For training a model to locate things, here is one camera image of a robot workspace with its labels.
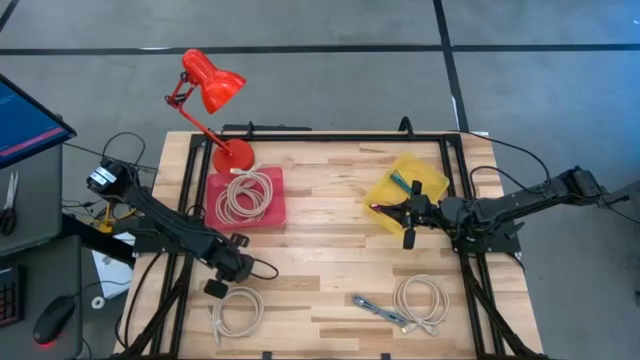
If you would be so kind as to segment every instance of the white cable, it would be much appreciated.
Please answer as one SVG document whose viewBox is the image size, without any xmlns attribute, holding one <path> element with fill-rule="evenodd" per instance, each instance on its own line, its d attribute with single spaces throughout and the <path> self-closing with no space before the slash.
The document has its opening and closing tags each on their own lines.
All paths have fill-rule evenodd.
<svg viewBox="0 0 640 360">
<path fill-rule="evenodd" d="M 407 303 L 407 289 L 412 283 L 421 283 L 429 287 L 431 293 L 431 308 L 427 315 L 418 316 L 409 308 Z M 442 311 L 438 314 L 438 306 L 442 302 Z M 429 275 L 415 275 L 409 279 L 401 281 L 393 292 L 393 307 L 396 312 L 407 318 L 410 323 L 402 328 L 403 334 L 408 334 L 418 326 L 422 327 L 432 336 L 438 336 L 436 325 L 441 323 L 447 316 L 450 307 L 449 294 L 444 289 L 444 285 L 438 279 Z"/>
<path fill-rule="evenodd" d="M 224 304 L 234 296 L 240 296 L 249 299 L 256 309 L 256 315 L 253 317 L 253 322 L 251 323 L 251 325 L 246 330 L 238 332 L 232 332 L 231 330 L 229 330 L 222 321 L 222 308 L 224 307 Z M 221 346 L 221 340 L 223 336 L 236 338 L 251 334 L 260 323 L 260 320 L 262 320 L 263 313 L 264 304 L 262 302 L 262 297 L 260 297 L 260 294 L 258 294 L 257 291 L 244 286 L 229 289 L 227 295 L 223 299 L 220 299 L 218 303 L 216 303 L 211 313 L 211 324 L 213 326 L 213 336 L 216 340 L 216 344 L 218 346 Z"/>
<path fill-rule="evenodd" d="M 257 171 L 259 167 L 260 164 L 256 164 L 247 171 L 231 169 L 232 174 L 238 174 L 239 176 L 227 185 L 227 188 L 216 200 L 216 216 L 220 221 L 225 224 L 238 223 L 234 219 L 234 215 L 243 218 L 244 220 L 241 222 L 253 222 L 262 219 L 273 198 L 273 183 L 267 175 Z M 262 192 L 253 188 L 256 184 L 262 187 Z M 240 194 L 244 194 L 251 199 L 253 203 L 252 209 L 244 208 L 238 203 Z"/>
</svg>

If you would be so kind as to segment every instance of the pink tray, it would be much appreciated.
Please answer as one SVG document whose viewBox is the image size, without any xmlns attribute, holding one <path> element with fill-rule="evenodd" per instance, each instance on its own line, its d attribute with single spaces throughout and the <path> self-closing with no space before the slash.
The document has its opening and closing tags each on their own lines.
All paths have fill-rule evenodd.
<svg viewBox="0 0 640 360">
<path fill-rule="evenodd" d="M 205 216 L 205 224 L 219 231 L 242 229 L 248 227 L 277 227 L 282 226 L 286 221 L 286 211 L 284 206 L 284 185 L 282 168 L 269 167 L 261 168 L 259 172 L 267 175 L 273 183 L 273 198 L 271 205 L 267 208 L 262 219 L 252 222 L 241 222 L 237 224 L 225 224 L 216 216 L 216 201 L 222 192 L 227 188 L 234 178 L 238 175 L 230 173 L 211 174 L 207 178 L 207 212 Z M 258 191 L 262 191 L 260 185 L 256 185 Z M 245 195 L 238 197 L 238 203 L 250 208 L 251 200 Z"/>
</svg>

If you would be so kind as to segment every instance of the coiled white cable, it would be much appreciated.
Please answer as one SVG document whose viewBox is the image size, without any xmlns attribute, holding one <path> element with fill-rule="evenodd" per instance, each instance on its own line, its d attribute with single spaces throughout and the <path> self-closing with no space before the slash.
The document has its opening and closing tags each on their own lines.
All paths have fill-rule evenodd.
<svg viewBox="0 0 640 360">
<path fill-rule="evenodd" d="M 431 308 L 425 316 L 416 315 L 411 311 L 407 303 L 407 288 L 412 283 L 422 283 L 429 287 L 431 293 Z M 438 314 L 437 310 L 441 302 L 443 309 L 442 312 Z M 410 321 L 407 326 L 402 328 L 403 334 L 408 334 L 420 326 L 430 335 L 438 336 L 439 332 L 438 329 L 436 329 L 436 325 L 444 321 L 447 313 L 449 313 L 449 294 L 447 294 L 444 289 L 444 285 L 433 276 L 415 275 L 398 283 L 393 292 L 393 307 L 396 309 L 396 312 Z"/>
<path fill-rule="evenodd" d="M 224 307 L 225 303 L 234 296 L 240 296 L 249 299 L 256 309 L 256 314 L 253 317 L 253 322 L 251 323 L 251 325 L 246 330 L 238 332 L 232 332 L 231 330 L 229 330 L 222 321 L 222 308 Z M 260 296 L 260 294 L 258 294 L 257 291 L 244 286 L 229 289 L 227 295 L 223 299 L 220 299 L 218 303 L 216 303 L 211 313 L 213 337 L 216 340 L 216 344 L 218 346 L 221 346 L 223 336 L 236 338 L 251 334 L 260 323 L 260 320 L 262 320 L 262 314 L 264 314 L 264 304 L 262 302 L 262 297 Z"/>
<path fill-rule="evenodd" d="M 231 169 L 232 174 L 240 176 L 233 179 L 227 189 L 216 200 L 216 216 L 220 221 L 225 224 L 238 223 L 234 219 L 234 215 L 243 218 L 242 222 L 253 222 L 262 219 L 273 198 L 273 183 L 267 175 L 257 171 L 259 167 L 260 164 L 255 164 L 247 171 Z M 263 192 L 253 188 L 256 184 L 262 187 Z M 244 208 L 238 203 L 240 194 L 244 194 L 251 199 L 253 203 L 252 209 Z"/>
</svg>

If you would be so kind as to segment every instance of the keyboard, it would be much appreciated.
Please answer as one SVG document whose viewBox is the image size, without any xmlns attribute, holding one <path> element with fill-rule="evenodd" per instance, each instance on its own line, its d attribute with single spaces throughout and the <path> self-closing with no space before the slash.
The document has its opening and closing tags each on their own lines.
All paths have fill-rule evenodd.
<svg viewBox="0 0 640 360">
<path fill-rule="evenodd" d="M 24 286 L 21 267 L 0 269 L 0 327 L 21 321 L 24 317 Z"/>
</svg>

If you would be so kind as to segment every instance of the lamp arm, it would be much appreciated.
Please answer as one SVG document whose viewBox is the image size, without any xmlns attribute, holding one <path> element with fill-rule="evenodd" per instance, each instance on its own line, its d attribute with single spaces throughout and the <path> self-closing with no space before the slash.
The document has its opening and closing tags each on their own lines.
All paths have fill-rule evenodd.
<svg viewBox="0 0 640 360">
<path fill-rule="evenodd" d="M 191 83 L 189 90 L 187 90 L 187 92 L 184 95 L 180 95 L 179 94 L 180 89 L 186 83 L 191 83 L 191 82 L 189 81 L 189 74 L 184 72 L 180 76 L 180 82 L 178 82 L 178 85 L 173 90 L 173 93 L 171 93 L 171 95 L 169 96 L 165 96 L 165 101 L 167 102 L 167 104 L 169 104 L 169 106 L 178 110 L 178 112 L 182 116 L 184 116 L 187 120 L 189 120 L 189 122 L 195 125 L 195 127 L 197 127 L 205 135 L 207 135 L 211 139 L 211 141 L 216 143 L 216 145 L 223 148 L 229 155 L 233 155 L 233 152 L 231 151 L 231 149 L 227 145 L 225 145 L 225 143 L 222 140 L 220 140 L 220 138 L 216 136 L 216 134 L 214 134 L 213 131 L 211 131 L 209 128 L 204 126 L 201 122 L 199 122 L 196 118 L 194 118 L 184 110 L 184 103 L 187 101 L 187 99 L 189 99 L 189 97 L 193 93 L 193 90 L 197 86 L 196 84 Z"/>
</svg>

